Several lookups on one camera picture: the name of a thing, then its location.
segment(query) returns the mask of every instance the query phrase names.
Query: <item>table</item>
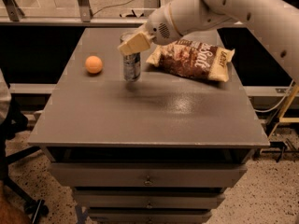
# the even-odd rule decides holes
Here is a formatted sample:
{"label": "table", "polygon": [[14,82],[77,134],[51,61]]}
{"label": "table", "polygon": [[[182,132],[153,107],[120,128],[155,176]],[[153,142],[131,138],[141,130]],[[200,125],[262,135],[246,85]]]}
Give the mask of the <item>table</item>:
{"label": "table", "polygon": [[[98,222],[203,223],[269,142],[231,64],[226,83],[172,76],[145,64],[122,77],[116,47],[128,28],[88,28],[29,144]],[[186,38],[221,45],[216,31]],[[104,69],[89,75],[84,61]]]}

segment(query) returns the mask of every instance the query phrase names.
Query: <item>silver can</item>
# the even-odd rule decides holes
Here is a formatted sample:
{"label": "silver can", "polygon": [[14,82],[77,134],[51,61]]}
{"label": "silver can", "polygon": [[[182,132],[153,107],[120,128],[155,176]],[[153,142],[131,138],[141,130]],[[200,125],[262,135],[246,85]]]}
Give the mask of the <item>silver can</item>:
{"label": "silver can", "polygon": [[[121,42],[128,40],[133,33],[121,35]],[[123,77],[126,81],[137,81],[140,78],[140,52],[123,56]]]}

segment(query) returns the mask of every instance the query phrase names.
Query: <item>floor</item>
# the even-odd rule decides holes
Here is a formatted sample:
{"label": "floor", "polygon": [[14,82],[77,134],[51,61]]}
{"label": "floor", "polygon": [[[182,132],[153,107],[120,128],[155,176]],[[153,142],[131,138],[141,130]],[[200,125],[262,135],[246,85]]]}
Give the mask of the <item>floor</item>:
{"label": "floor", "polygon": [[[25,0],[30,3],[32,9],[27,9],[27,14],[38,16],[39,14],[51,14],[57,7],[70,7],[67,0],[56,0],[56,5],[49,0]],[[113,3],[127,0],[110,0]],[[137,0],[136,7],[143,4],[143,0]],[[35,7],[46,4],[45,10],[38,11]],[[92,3],[94,10],[101,9],[107,3]],[[124,12],[114,7],[110,13],[104,9],[97,16]],[[56,14],[63,16],[61,10]],[[36,121],[33,116],[28,116],[30,126]],[[289,139],[294,146],[299,148],[299,127],[279,127],[273,140]],[[27,139],[30,130],[17,133],[13,140],[7,141],[7,154],[28,147]],[[276,162],[278,154],[262,154],[257,160],[247,163],[248,171],[232,189],[225,191],[226,199],[217,210],[213,210],[212,218],[207,224],[299,224],[299,154],[285,154],[280,162]],[[50,162],[41,151],[13,163],[9,166],[10,177],[23,187],[34,199],[46,200],[50,212],[40,219],[40,224],[82,224],[83,215],[77,215],[78,207],[72,198],[71,189],[62,187],[49,173]],[[6,188],[8,199],[22,209],[24,201],[10,189]],[[88,217],[86,224],[94,223]]]}

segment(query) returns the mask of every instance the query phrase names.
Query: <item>gray tabletop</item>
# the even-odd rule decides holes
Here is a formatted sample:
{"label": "gray tabletop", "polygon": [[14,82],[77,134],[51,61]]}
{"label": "gray tabletop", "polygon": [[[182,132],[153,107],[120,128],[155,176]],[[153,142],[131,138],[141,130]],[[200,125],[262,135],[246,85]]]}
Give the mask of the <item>gray tabletop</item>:
{"label": "gray tabletop", "polygon": [[[120,36],[128,29],[90,28],[64,70],[29,143],[74,147],[268,146],[241,82],[232,67],[226,83],[175,77],[150,67],[142,52],[141,78],[126,82]],[[187,38],[221,45],[217,32]],[[103,71],[89,75],[85,59],[99,56]]]}

